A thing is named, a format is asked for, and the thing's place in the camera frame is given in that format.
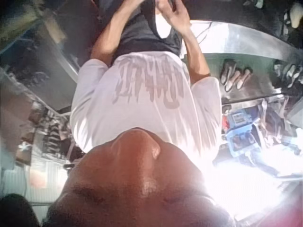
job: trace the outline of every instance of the man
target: man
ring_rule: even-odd
[[[182,1],[157,8],[183,37],[188,70],[174,53],[178,39],[146,26],[142,2],[122,2],[79,72],[71,126],[87,154],[44,226],[233,226],[202,173],[220,140],[218,81]]]

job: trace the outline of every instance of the person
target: person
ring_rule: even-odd
[[[175,29],[163,40],[141,3],[119,4],[79,71],[70,122],[86,155],[44,227],[234,226],[205,186],[221,136],[218,81],[183,2],[156,1]]]

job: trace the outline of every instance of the hair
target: hair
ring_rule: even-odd
[[[83,227],[68,214],[62,214],[56,210],[55,204],[50,206],[43,227]],[[201,219],[195,223],[189,223],[187,227],[236,227],[235,219],[222,207],[215,207],[211,217]]]

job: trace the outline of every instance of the white t-shirt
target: white t-shirt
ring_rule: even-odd
[[[71,111],[72,133],[84,152],[139,127],[200,167],[215,158],[221,140],[218,80],[191,86],[186,65],[170,52],[122,55],[111,68],[89,60],[79,71]]]

